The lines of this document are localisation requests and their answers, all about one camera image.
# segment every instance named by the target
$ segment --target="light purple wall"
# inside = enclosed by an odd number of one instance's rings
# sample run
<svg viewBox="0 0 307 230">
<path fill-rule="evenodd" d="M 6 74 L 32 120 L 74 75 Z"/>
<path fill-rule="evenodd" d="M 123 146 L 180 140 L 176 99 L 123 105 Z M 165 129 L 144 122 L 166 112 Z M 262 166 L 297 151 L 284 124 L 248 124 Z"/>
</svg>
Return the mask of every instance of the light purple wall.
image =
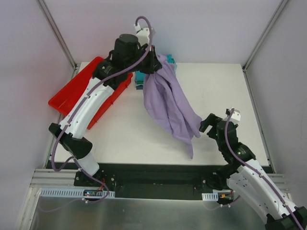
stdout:
<svg viewBox="0 0 307 230">
<path fill-rule="evenodd" d="M 46 0 L 77 62 L 107 56 L 146 16 L 153 43 L 178 62 L 241 63 L 281 0 Z"/>
<path fill-rule="evenodd" d="M 1 1 L 0 30 L 0 229 L 12 230 L 58 117 L 47 102 L 72 67 L 35 0 Z"/>
<path fill-rule="evenodd" d="M 307 206 L 307 1 L 293 0 L 248 69 L 277 172 Z"/>
</svg>

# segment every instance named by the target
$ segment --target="white tabletop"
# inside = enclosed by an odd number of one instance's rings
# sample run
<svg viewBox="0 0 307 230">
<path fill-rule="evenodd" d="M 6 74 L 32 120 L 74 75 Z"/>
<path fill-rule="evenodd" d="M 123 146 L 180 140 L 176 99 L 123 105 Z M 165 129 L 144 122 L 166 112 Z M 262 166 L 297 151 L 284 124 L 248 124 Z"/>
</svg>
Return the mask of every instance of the white tabletop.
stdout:
<svg viewBox="0 0 307 230">
<path fill-rule="evenodd" d="M 88 63 L 83 62 L 80 70 Z M 261 165 L 268 165 L 239 64 L 178 63 L 177 78 L 192 108 L 202 119 L 210 113 L 224 118 L 226 108 L 232 106 L 239 110 L 239 141 L 254 152 Z M 192 139 L 194 158 L 191 159 L 185 144 L 149 117 L 143 105 L 143 91 L 135 89 L 132 79 L 129 87 L 84 137 L 93 143 L 92 153 L 101 163 L 226 164 L 215 140 L 206 133 L 201 138 Z M 56 161 L 63 162 L 69 156 L 62 146 L 58 146 Z"/>
</svg>

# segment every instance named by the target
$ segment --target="red tray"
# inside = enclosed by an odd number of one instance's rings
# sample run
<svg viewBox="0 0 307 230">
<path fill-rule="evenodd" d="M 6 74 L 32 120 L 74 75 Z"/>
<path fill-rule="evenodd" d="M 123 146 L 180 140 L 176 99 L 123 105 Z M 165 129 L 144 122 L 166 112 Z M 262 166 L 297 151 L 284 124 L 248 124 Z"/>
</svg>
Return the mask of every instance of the red tray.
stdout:
<svg viewBox="0 0 307 230">
<path fill-rule="evenodd" d="M 88 85 L 92 73 L 95 70 L 99 62 L 103 61 L 102 57 L 96 57 L 91 61 L 80 73 L 78 73 L 70 82 L 68 82 L 56 95 L 54 95 L 48 102 L 48 104 L 58 110 L 63 115 L 68 115 Z M 122 82 L 119 87 L 113 92 L 113 94 L 106 99 L 101 105 L 98 112 L 92 118 L 87 129 L 91 129 L 98 119 L 105 113 L 105 111 L 113 104 L 113 102 L 121 95 L 121 93 L 131 83 L 133 74 L 129 73 L 127 80 Z"/>
</svg>

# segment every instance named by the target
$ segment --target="cloth fold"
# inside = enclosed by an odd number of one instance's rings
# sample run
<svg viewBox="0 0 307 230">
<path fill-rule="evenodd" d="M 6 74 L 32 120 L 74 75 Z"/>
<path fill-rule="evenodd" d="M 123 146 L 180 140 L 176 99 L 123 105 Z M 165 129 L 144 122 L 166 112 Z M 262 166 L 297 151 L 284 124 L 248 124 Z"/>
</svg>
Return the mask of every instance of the cloth fold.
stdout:
<svg viewBox="0 0 307 230">
<path fill-rule="evenodd" d="M 195 114 L 185 97 L 167 57 L 157 55 L 162 68 L 144 78 L 144 106 L 152 119 L 174 138 L 187 144 L 193 158 L 191 139 L 199 138 L 201 118 Z"/>
</svg>

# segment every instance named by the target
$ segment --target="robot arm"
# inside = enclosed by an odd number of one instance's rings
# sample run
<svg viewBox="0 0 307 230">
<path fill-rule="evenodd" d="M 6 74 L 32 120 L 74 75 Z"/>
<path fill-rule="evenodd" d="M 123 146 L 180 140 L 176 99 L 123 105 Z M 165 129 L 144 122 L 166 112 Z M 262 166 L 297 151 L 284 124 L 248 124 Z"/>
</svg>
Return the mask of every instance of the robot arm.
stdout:
<svg viewBox="0 0 307 230">
<path fill-rule="evenodd" d="M 236 128 L 241 115 L 237 110 L 230 117 L 227 139 L 235 155 L 251 167 L 242 164 L 230 152 L 225 140 L 225 127 L 231 109 L 226 111 L 228 116 L 224 119 L 210 114 L 207 119 L 201 122 L 201 132 L 204 132 L 208 126 L 212 126 L 207 135 L 216 140 L 219 151 L 228 162 L 207 180 L 206 184 L 212 189 L 230 188 L 236 191 L 257 212 L 265 223 L 266 230 L 299 229 L 291 213 L 295 215 L 300 225 L 305 229 L 307 225 L 306 208 L 297 207 L 286 198 L 285 194 L 277 188 L 265 173 L 252 151 L 238 141 Z M 256 169 L 261 174 L 255 173 L 251 168 Z"/>
<path fill-rule="evenodd" d="M 118 73 L 132 64 L 136 63 L 145 53 L 149 44 L 148 28 L 141 28 L 139 24 L 135 26 L 136 36 L 132 34 L 122 34 L 114 45 L 114 50 L 110 51 L 108 58 L 100 62 L 93 72 L 86 90 L 70 111 L 70 113 L 59 123 L 52 123 L 49 131 L 57 138 L 65 129 L 59 142 L 80 164 L 80 166 L 91 176 L 99 169 L 91 149 L 92 143 L 85 139 L 84 133 L 93 116 L 106 99 L 112 95 L 114 90 L 127 79 L 128 72 L 124 72 L 117 77 L 105 81 L 103 84 L 97 84 L 112 74 Z M 146 74 L 154 73 L 162 65 L 157 60 L 154 46 L 143 61 L 130 72 L 141 71 Z"/>
</svg>

